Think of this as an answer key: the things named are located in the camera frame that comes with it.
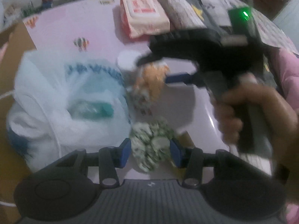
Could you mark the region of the person right hand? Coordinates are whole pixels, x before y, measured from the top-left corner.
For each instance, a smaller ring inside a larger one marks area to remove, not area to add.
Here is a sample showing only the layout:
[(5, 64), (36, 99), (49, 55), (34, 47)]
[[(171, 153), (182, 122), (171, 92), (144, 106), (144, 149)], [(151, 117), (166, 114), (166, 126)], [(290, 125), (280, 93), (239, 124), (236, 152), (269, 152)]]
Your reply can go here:
[(259, 84), (253, 74), (247, 73), (220, 99), (210, 99), (225, 143), (236, 144), (241, 138), (245, 120), (237, 115), (236, 107), (245, 106), (256, 147), (270, 147), (278, 163), (298, 171), (298, 114), (274, 88)]

